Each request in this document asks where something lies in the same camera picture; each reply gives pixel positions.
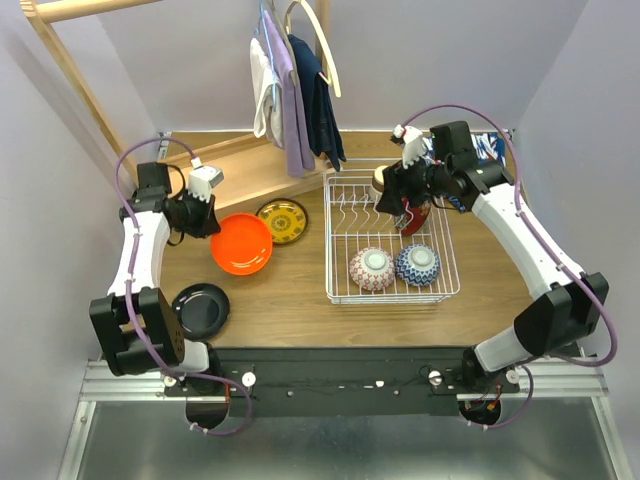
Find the white wire dish rack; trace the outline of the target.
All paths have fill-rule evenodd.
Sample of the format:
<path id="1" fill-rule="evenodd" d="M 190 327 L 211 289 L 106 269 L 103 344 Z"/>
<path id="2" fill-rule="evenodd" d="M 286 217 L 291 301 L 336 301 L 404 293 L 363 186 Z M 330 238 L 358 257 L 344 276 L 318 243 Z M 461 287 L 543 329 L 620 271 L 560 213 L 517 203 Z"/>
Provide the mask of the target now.
<path id="1" fill-rule="evenodd" d="M 374 170 L 344 169 L 324 175 L 325 289 L 337 305 L 439 303 L 460 291 L 460 278 L 447 212 L 436 208 L 417 232 L 404 236 L 399 220 L 374 209 L 370 185 Z M 349 275 L 351 259 L 366 247 L 391 256 L 413 244 L 424 244 L 438 254 L 440 269 L 433 283 L 409 285 L 395 278 L 381 291 L 369 292 Z"/>

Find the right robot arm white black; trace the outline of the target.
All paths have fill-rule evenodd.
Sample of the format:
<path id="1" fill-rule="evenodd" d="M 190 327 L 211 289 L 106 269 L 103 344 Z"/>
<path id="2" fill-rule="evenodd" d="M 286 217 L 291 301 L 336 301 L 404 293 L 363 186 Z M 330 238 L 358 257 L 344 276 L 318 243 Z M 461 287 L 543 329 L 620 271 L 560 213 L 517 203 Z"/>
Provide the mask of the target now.
<path id="1" fill-rule="evenodd" d="M 394 128 L 391 140 L 401 146 L 402 158 L 383 172 L 377 210 L 398 216 L 430 198 L 454 197 L 494 234 L 532 298 L 511 327 L 465 350 L 461 382 L 480 392 L 505 368 L 592 334 L 603 318 L 609 285 L 602 274 L 587 273 L 562 251 L 500 162 L 478 157 L 466 122 L 435 126 L 429 137 L 427 146 L 419 129 Z"/>

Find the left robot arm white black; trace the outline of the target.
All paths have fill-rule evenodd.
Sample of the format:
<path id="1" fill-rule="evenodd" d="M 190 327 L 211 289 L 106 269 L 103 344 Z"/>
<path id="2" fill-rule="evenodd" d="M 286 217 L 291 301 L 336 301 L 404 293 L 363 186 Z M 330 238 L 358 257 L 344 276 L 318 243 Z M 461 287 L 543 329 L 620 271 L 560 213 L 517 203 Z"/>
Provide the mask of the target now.
<path id="1" fill-rule="evenodd" d="M 138 188 L 120 211 L 124 244 L 118 270 L 106 296 L 91 302 L 89 316 L 114 375 L 152 370 L 187 374 L 197 393 L 209 395 L 221 385 L 219 358 L 205 342 L 187 339 L 160 288 L 171 232 L 207 238 L 220 230 L 213 190 L 223 181 L 223 172 L 199 159 L 193 159 L 192 166 L 177 193 L 168 165 L 138 166 Z"/>

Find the blue patterned bowl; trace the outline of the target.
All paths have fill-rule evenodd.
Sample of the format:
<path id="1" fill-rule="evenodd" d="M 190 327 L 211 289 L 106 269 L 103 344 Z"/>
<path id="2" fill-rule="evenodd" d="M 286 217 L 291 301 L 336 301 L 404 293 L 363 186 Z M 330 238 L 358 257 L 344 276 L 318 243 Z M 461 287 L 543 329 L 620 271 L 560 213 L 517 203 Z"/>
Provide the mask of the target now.
<path id="1" fill-rule="evenodd" d="M 440 268 L 438 253 L 425 244 L 409 245 L 395 258 L 396 276 L 410 286 L 426 287 L 433 284 Z"/>

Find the orange plate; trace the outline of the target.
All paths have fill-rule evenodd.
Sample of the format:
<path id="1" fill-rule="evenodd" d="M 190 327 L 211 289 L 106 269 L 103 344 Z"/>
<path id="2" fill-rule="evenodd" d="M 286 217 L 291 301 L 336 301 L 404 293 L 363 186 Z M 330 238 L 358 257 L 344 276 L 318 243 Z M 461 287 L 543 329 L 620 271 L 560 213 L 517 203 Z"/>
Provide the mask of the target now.
<path id="1" fill-rule="evenodd" d="M 273 242 L 267 226 L 257 216 L 236 213 L 220 221 L 221 231 L 210 240 L 211 255 L 226 273 L 248 276 L 270 260 Z"/>

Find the red white patterned bowl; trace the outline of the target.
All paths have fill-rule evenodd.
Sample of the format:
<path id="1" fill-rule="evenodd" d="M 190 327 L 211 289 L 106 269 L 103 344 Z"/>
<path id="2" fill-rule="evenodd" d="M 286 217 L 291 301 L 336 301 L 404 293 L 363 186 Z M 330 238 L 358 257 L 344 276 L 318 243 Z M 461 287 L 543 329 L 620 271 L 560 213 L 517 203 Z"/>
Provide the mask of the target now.
<path id="1" fill-rule="evenodd" d="M 394 281 L 394 260 L 381 248 L 363 248 L 350 260 L 349 276 L 363 290 L 384 290 Z"/>

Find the red floral plate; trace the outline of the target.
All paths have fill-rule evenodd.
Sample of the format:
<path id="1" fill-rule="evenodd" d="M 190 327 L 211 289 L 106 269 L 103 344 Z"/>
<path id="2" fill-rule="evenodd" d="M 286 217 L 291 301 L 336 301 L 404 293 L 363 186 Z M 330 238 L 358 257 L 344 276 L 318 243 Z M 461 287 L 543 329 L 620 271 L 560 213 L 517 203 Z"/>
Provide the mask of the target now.
<path id="1" fill-rule="evenodd" d="M 411 207 L 407 198 L 402 199 L 404 212 L 395 218 L 395 228 L 402 236 L 416 234 L 425 224 L 431 212 L 431 202 L 425 201 L 418 207 Z"/>

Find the white brown metal cup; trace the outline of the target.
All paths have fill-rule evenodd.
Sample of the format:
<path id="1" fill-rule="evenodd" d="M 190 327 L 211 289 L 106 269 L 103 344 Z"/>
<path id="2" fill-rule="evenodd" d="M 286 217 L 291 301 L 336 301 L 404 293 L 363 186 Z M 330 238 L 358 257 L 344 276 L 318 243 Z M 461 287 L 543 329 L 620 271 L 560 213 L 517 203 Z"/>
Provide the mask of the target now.
<path id="1" fill-rule="evenodd" d="M 377 202 L 382 194 L 384 193 L 384 170 L 386 166 L 380 165 L 378 166 L 372 175 L 371 184 L 369 187 L 369 196 L 374 201 Z"/>

